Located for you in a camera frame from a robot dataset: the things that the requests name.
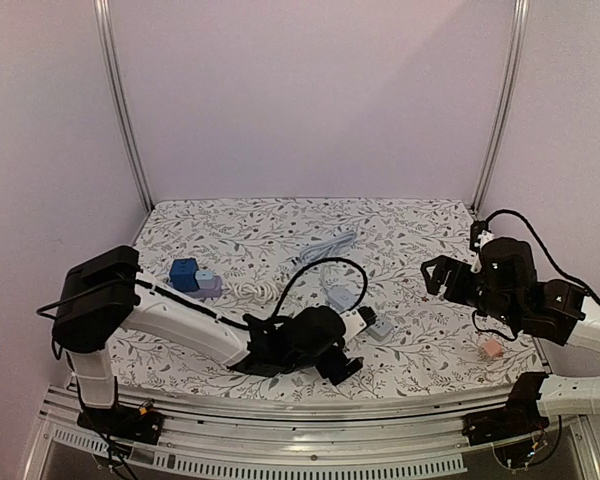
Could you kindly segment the light blue power strip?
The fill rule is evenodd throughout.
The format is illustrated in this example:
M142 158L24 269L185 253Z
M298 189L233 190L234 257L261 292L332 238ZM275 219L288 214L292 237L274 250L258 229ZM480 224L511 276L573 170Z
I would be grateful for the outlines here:
M371 307L354 307L354 295L342 286L327 290L328 306L336 311L345 325L344 341L349 343L360 334L367 334L376 341L386 340L394 325L379 319Z

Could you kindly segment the pink charger plug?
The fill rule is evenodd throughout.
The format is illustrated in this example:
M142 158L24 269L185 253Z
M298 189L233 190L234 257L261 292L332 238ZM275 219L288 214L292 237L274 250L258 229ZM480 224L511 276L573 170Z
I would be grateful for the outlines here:
M484 361L495 361L503 357L503 347L499 341L489 339L480 345L479 355Z

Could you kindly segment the light blue charger plug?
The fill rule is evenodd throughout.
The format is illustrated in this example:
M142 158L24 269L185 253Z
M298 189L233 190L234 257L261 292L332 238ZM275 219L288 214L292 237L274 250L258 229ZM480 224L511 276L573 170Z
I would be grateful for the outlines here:
M216 288L216 275L210 270L197 270L194 279L198 290L214 290Z

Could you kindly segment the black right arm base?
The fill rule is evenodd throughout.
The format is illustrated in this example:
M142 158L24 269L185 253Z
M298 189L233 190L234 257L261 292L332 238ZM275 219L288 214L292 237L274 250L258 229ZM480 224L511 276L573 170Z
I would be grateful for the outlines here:
M463 417L462 435L471 446L497 442L544 430L550 425L535 402L510 402Z

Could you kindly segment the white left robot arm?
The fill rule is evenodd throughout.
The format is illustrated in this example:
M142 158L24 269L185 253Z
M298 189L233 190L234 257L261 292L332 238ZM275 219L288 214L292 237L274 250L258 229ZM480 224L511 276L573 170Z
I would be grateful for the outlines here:
M360 299L342 313L319 305L295 316L274 311L266 319L234 320L144 272L128 245L70 269L60 299L35 313L52 321L54 347L75 375L80 425L111 435L153 412L150 403L131 408L118 400L107 344L120 328L187 347L239 374L271 378L314 367L338 385L363 365L346 356L346 345L376 322Z

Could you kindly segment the purple power strip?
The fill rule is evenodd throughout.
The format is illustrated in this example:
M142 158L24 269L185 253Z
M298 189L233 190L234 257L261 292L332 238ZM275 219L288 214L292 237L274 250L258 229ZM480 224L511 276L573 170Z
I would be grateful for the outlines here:
M181 293L198 300L216 299L222 296L223 282L220 276L215 275L208 288L200 287L195 291L181 290Z

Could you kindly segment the dark blue cube socket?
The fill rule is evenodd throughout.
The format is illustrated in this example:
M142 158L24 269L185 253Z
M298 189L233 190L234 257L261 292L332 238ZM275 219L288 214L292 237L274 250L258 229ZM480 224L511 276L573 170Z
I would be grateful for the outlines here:
M176 259L169 271L169 280L174 289L181 292L194 292L199 289L196 280L198 264L195 258Z

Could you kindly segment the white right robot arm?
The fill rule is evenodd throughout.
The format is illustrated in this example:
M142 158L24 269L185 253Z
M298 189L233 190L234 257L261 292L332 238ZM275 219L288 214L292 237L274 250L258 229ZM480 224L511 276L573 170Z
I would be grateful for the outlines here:
M538 280L531 246L495 236L489 220L472 223L469 248L473 263L444 255L422 263L429 294L501 322L510 341L524 333L600 353L600 297L583 280L564 270ZM600 377L523 373L502 407L464 417L463 434L478 445L544 429L565 415L600 415Z

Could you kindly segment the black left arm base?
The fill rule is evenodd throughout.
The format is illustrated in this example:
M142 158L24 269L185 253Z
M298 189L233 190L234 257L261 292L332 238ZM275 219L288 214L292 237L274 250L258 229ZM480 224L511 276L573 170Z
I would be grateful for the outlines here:
M153 408L115 403L108 409L82 407L77 424L103 436L157 445L164 421L165 416Z

